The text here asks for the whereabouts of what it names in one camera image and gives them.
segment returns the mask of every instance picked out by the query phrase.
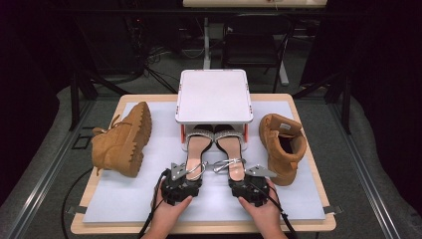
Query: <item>human hand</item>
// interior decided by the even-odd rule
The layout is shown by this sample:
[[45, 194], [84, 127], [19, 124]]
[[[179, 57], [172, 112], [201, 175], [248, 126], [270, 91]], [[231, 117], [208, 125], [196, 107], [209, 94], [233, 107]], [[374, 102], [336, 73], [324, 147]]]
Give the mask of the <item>human hand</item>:
[[143, 239], [153, 238], [166, 238], [170, 233], [171, 229], [177, 222], [179, 216], [187, 208], [192, 201], [192, 196], [186, 197], [183, 201], [176, 205], [170, 205], [166, 203], [161, 195], [161, 183], [158, 185], [158, 192], [155, 200], [157, 208], [154, 211], [152, 217], [151, 226], [146, 234], [142, 237]]
[[[267, 183], [276, 190], [274, 183], [270, 179], [267, 179]], [[270, 188], [269, 196], [276, 202], [279, 202], [275, 190]], [[243, 197], [239, 197], [238, 200], [243, 208], [252, 216], [255, 225], [264, 238], [287, 238], [280, 227], [280, 210], [273, 202], [269, 200], [266, 204], [256, 207]]]

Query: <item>boot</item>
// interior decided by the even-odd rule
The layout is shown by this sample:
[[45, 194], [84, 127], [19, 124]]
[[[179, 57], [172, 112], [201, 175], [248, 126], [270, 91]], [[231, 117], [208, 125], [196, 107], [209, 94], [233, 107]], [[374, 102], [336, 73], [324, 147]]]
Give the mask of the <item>boot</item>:
[[93, 165], [97, 175], [105, 168], [136, 177], [143, 160], [142, 149], [151, 136], [151, 113], [148, 104], [141, 102], [121, 122], [114, 123], [118, 117], [108, 130], [93, 129]]
[[280, 186], [292, 184], [298, 163], [307, 150], [302, 125], [277, 114], [268, 114], [260, 122], [260, 140], [268, 152], [268, 168], [277, 174], [271, 180]]

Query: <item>white mat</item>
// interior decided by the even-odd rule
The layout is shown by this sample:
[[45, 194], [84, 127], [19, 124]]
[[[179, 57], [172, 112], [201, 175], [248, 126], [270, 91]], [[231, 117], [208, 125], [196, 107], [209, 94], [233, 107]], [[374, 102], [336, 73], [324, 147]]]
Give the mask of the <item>white mat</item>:
[[[135, 103], [129, 103], [123, 113], [125, 117]], [[176, 102], [148, 103], [152, 114], [152, 134], [143, 149], [144, 159], [137, 178], [128, 178], [118, 172], [105, 170], [91, 200], [85, 223], [93, 222], [144, 222], [150, 212], [153, 187], [160, 173], [186, 160], [186, 152], [180, 146], [180, 125], [175, 121]], [[276, 113], [292, 119], [287, 102], [252, 102], [254, 120], [249, 125], [248, 148], [242, 152], [247, 160], [246, 168], [261, 164], [267, 167], [267, 153], [258, 136], [261, 118]], [[212, 164], [225, 159], [225, 154], [215, 145], [203, 154], [203, 160]], [[231, 195], [228, 175], [224, 171], [216, 174], [212, 166], [203, 174], [203, 185], [199, 195], [179, 218], [180, 221], [245, 221], [251, 220]], [[277, 186], [283, 209], [290, 220], [323, 220], [322, 205], [312, 177], [307, 158], [299, 163], [298, 175], [290, 186]]]

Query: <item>high heel sandal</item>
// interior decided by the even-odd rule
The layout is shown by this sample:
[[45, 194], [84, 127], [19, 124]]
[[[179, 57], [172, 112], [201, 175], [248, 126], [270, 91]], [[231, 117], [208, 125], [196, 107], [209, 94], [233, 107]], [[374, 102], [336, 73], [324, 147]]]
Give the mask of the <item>high heel sandal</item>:
[[246, 160], [242, 158], [241, 152], [244, 142], [242, 134], [228, 124], [219, 124], [214, 128], [214, 141], [228, 158], [214, 163], [214, 172], [228, 168], [228, 181], [232, 195], [241, 196], [248, 202], [254, 203], [255, 206], [266, 203], [269, 186], [265, 176], [271, 176], [274, 173], [260, 165], [245, 170]]
[[210, 124], [199, 124], [187, 134], [186, 162], [181, 165], [171, 163], [171, 170], [161, 184], [162, 197], [167, 203], [174, 205], [189, 195], [198, 195], [202, 173], [207, 164], [202, 161], [202, 153], [211, 147], [213, 138], [213, 127]]

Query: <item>chair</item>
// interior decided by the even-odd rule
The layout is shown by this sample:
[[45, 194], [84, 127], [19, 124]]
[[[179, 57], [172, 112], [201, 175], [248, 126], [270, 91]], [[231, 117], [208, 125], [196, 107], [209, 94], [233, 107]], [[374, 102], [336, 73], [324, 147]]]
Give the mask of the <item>chair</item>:
[[[221, 68], [276, 68], [273, 93], [280, 78], [280, 68], [294, 24], [280, 14], [241, 14], [230, 18], [223, 27]], [[282, 36], [281, 41], [275, 36]]]

